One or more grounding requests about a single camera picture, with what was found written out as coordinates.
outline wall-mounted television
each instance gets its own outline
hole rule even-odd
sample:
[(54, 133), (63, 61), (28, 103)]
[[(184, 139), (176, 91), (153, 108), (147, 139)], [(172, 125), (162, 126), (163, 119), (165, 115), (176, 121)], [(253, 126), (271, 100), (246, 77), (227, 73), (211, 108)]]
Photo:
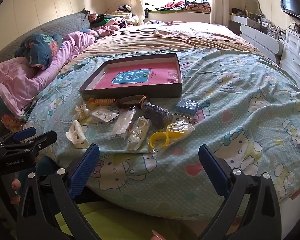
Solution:
[(280, 0), (281, 10), (292, 17), (300, 20), (300, 7), (295, 0)]

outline small blue plastic case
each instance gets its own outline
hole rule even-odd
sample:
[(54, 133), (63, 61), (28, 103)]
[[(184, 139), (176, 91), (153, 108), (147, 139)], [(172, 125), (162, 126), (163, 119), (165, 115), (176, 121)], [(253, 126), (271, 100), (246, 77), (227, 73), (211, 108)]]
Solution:
[(181, 98), (177, 103), (176, 113), (195, 116), (198, 111), (198, 107), (198, 102)]

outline silver screw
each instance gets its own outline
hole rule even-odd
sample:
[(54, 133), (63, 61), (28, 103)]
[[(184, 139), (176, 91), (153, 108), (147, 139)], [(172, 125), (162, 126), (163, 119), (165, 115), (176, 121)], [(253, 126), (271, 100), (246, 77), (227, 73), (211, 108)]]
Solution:
[(62, 175), (66, 172), (66, 170), (64, 168), (60, 168), (59, 170), (57, 170), (57, 174)]
[(232, 171), (235, 175), (240, 175), (241, 174), (241, 171), (239, 169), (234, 169)]
[(34, 178), (34, 176), (35, 176), (35, 173), (34, 173), (34, 172), (30, 172), (30, 173), (28, 174), (28, 178), (29, 178), (29, 179)]
[(269, 179), (269, 178), (270, 178), (270, 175), (269, 175), (268, 173), (265, 172), (265, 173), (263, 174), (263, 177), (264, 177), (265, 179)]

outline blue gripper pad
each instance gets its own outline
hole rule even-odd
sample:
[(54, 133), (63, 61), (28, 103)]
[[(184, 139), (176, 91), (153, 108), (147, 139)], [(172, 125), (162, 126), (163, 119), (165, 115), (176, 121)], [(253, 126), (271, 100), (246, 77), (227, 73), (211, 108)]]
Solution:
[(230, 195), (229, 180), (212, 153), (208, 150), (208, 147), (206, 147), (206, 145), (201, 145), (198, 155), (199, 161), (207, 173), (217, 194), (224, 198), (228, 198)]
[(27, 129), (24, 129), (20, 132), (16, 132), (14, 135), (13, 135), (13, 140), (16, 141), (16, 142), (20, 142), (20, 141), (23, 141), (24, 139), (27, 139), (31, 136), (34, 136), (35, 133), (37, 131), (35, 130), (34, 127), (29, 127)]
[(91, 172), (99, 160), (100, 152), (98, 145), (91, 144), (84, 154), (85, 157), (82, 159), (81, 163), (78, 165), (70, 178), (70, 187), (68, 189), (68, 193), (72, 199), (81, 194)]

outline drawer handle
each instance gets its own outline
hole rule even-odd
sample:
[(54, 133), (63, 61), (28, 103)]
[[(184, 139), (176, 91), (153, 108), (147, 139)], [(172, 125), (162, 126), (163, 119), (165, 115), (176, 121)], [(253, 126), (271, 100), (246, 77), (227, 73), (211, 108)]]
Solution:
[(294, 64), (298, 65), (298, 67), (300, 68), (300, 64), (295, 62), (294, 58), (292, 59), (292, 61), (293, 61)]

